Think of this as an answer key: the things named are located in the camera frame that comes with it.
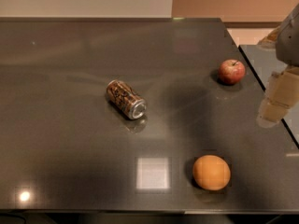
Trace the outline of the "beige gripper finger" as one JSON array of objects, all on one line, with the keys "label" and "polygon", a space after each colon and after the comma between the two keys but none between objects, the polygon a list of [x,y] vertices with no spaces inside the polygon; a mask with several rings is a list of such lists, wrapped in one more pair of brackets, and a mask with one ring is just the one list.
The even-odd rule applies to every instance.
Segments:
[{"label": "beige gripper finger", "polygon": [[258,42],[258,46],[263,49],[273,49],[278,39],[278,32],[279,32],[279,28],[277,27],[273,31],[271,31],[267,36],[262,38]]},{"label": "beige gripper finger", "polygon": [[273,87],[264,93],[257,123],[263,128],[277,125],[288,111],[299,102],[299,67],[287,66]]}]

